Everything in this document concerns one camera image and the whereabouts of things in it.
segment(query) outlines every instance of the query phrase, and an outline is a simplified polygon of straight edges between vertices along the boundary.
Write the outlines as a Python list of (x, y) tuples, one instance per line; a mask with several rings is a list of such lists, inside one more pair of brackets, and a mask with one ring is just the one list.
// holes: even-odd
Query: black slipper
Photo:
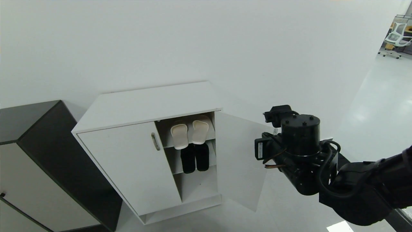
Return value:
[(196, 166), (197, 170), (204, 172), (209, 169), (209, 146), (204, 144), (199, 144), (194, 146), (196, 154)]
[(180, 158), (182, 159), (183, 172), (186, 174), (194, 172), (196, 165), (194, 162), (194, 145), (189, 144), (186, 148), (180, 150)]

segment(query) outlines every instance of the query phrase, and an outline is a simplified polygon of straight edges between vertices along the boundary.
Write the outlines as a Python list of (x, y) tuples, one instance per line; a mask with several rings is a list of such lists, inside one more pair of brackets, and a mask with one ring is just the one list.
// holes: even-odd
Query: cabinet door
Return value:
[(215, 112), (218, 190), (256, 211), (266, 169), (255, 158), (255, 139), (273, 127)]
[(3, 202), (0, 202), (0, 215), (1, 232), (47, 232)]
[(138, 215), (182, 203), (154, 122), (78, 136), (106, 178)]
[(57, 232), (99, 224), (18, 144), (1, 145), (0, 156), (0, 192), (6, 194), (4, 199), (34, 220)]

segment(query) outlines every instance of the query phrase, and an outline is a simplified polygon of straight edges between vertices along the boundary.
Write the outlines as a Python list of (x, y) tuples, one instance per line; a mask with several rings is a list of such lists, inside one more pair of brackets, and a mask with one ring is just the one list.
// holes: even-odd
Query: white chair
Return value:
[[(393, 28), (392, 31), (389, 33), (389, 35), (385, 38), (385, 42), (394, 45), (395, 47), (404, 47), (411, 45), (411, 36), (403, 36), (404, 32), (406, 29), (406, 24), (399, 24), (397, 22), (393, 22)], [(395, 56), (397, 59), (399, 59), (402, 55), (390, 50), (390, 51), (382, 51), (378, 52), (378, 54), (383, 54), (383, 56), (386, 55), (392, 55)]]

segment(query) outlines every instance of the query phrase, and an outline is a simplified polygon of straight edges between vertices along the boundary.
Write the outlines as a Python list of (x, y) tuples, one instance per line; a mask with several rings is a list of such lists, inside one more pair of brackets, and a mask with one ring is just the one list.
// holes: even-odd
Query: black cabinet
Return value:
[(115, 231), (122, 199), (75, 125), (62, 101), (0, 109), (1, 199), (49, 231)]

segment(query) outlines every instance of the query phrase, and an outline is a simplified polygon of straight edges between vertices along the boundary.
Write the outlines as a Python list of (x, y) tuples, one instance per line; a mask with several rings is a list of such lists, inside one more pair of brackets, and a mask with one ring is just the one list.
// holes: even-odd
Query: black and white cabinet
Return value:
[(71, 134), (75, 125), (62, 101), (0, 109), (2, 232), (116, 230), (122, 199)]
[[(222, 195), (256, 211), (266, 170), (254, 139), (273, 128), (222, 110), (209, 82), (109, 93), (72, 133), (143, 224), (219, 205)], [(170, 129), (185, 122), (190, 140), (199, 115), (211, 120), (210, 167), (185, 174)]]

